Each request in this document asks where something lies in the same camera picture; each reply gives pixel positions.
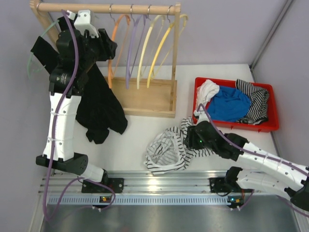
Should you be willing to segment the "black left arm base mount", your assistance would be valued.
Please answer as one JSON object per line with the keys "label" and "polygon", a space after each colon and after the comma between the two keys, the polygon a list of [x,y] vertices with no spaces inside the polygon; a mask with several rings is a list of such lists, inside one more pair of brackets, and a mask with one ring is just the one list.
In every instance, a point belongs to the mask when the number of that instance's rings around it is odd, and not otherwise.
{"label": "black left arm base mount", "polygon": [[[103,185],[112,189],[115,193],[122,193],[124,189],[123,178],[107,178],[102,182]],[[111,193],[110,190],[84,180],[82,193]]]}

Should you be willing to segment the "orange plastic hanger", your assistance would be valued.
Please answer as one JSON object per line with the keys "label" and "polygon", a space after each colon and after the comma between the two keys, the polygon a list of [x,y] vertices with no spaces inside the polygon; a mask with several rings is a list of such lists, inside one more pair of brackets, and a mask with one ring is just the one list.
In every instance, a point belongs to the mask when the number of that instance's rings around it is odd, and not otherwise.
{"label": "orange plastic hanger", "polygon": [[[110,6],[109,6],[109,14],[110,14],[110,17],[114,21],[114,28],[113,28],[113,32],[112,32],[112,55],[111,55],[110,59],[108,60],[108,86],[111,89],[112,88],[112,80],[113,80],[115,73],[117,71],[117,68],[118,68],[118,65],[119,65],[119,62],[120,62],[120,58],[121,58],[122,53],[123,53],[124,45],[126,43],[126,39],[127,39],[127,36],[128,36],[131,20],[130,20],[130,17],[127,14],[121,14],[116,21],[112,17],[112,4],[110,4]],[[122,19],[124,19],[126,21],[127,29],[126,29],[126,33],[125,33],[125,36],[124,36],[124,39],[123,39],[123,43],[120,47],[120,51],[119,51],[119,54],[118,54],[118,57],[117,57],[116,64],[115,64],[114,68],[112,68],[113,67],[112,61],[116,56],[116,49],[118,47],[117,43],[115,42],[115,38],[116,38],[118,29],[119,29],[119,24],[120,24]]]}

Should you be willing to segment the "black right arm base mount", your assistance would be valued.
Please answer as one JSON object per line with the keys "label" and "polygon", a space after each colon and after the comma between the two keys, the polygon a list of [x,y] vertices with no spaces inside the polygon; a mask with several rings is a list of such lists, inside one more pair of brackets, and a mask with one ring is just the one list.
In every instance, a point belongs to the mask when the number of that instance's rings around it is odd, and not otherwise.
{"label": "black right arm base mount", "polygon": [[228,183],[224,177],[213,177],[209,179],[211,193],[225,197],[230,193],[242,193],[242,189],[236,183]]}

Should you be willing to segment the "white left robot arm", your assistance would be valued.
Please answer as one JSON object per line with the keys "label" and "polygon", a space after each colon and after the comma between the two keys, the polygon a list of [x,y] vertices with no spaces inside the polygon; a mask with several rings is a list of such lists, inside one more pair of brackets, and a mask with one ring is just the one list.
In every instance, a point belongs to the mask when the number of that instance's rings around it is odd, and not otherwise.
{"label": "white left robot arm", "polygon": [[113,58],[116,48],[104,29],[98,36],[66,29],[56,47],[39,37],[32,48],[49,73],[51,104],[46,146],[36,163],[89,179],[99,192],[109,187],[107,172],[74,151],[74,125],[84,126],[87,138],[96,144],[103,143],[110,130],[126,129],[124,110],[97,66],[97,61]]}

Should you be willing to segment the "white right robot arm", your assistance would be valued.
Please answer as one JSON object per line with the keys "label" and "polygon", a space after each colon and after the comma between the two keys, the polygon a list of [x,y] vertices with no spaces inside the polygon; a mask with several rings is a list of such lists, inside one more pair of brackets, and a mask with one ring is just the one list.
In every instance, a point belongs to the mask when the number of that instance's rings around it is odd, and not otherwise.
{"label": "white right robot arm", "polygon": [[189,126],[184,143],[190,151],[210,150],[236,163],[222,184],[229,192],[241,189],[280,196],[296,207],[309,209],[309,168],[274,156],[235,133],[222,134],[207,121]]}

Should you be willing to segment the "black white striped tank top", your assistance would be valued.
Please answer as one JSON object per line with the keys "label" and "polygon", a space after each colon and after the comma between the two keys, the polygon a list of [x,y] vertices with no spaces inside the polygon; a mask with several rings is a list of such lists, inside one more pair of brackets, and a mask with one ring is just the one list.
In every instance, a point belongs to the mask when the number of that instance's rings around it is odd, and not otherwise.
{"label": "black white striped tank top", "polygon": [[153,175],[186,170],[191,159],[215,154],[208,148],[189,149],[185,145],[188,128],[193,124],[191,117],[184,118],[179,127],[167,128],[149,143],[145,151],[144,165]]}

